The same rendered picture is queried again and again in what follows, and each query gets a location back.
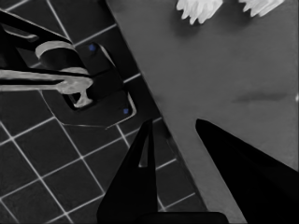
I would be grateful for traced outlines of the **small white toothed gear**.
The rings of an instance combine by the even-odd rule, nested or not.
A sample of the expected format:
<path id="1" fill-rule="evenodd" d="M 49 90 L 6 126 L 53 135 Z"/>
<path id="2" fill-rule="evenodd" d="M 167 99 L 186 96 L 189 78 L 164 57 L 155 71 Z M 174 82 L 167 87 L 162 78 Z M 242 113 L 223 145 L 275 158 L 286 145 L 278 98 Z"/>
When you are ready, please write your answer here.
<path id="1" fill-rule="evenodd" d="M 238 0 L 239 3 L 244 3 L 244 12 L 250 11 L 250 16 L 264 16 L 276 7 L 284 3 L 285 0 Z"/>
<path id="2" fill-rule="evenodd" d="M 183 20 L 190 18 L 190 25 L 194 25 L 209 20 L 222 4 L 223 0 L 178 0 L 176 9 L 182 10 Z"/>

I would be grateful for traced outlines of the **dark robot body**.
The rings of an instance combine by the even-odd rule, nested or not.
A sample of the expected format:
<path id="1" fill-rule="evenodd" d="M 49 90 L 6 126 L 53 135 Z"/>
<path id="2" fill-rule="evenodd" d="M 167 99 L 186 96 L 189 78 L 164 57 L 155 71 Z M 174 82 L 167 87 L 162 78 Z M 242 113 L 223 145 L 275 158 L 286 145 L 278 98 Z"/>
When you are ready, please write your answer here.
<path id="1" fill-rule="evenodd" d="M 0 92 L 42 91 L 64 125 L 110 128 L 136 113 L 104 47 L 92 75 L 66 37 L 0 8 Z"/>

